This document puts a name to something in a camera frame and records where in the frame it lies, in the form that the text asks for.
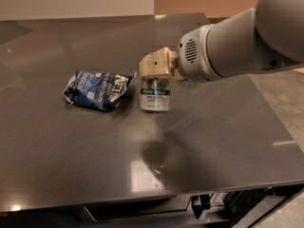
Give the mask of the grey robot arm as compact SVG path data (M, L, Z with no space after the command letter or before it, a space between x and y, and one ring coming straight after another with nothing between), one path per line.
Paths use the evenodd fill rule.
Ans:
M184 34L139 63L142 77L178 73L192 82L272 73L304 63L304 0L258 0L256 7Z

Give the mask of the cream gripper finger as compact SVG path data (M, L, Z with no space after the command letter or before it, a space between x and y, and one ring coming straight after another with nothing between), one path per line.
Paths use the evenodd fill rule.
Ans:
M142 60L139 62L139 67L149 67L151 59L152 59L151 53L144 54L144 56L142 57Z
M142 77L167 76L171 73L169 48L163 47L158 51L151 53L152 59L149 67L140 67L140 75Z

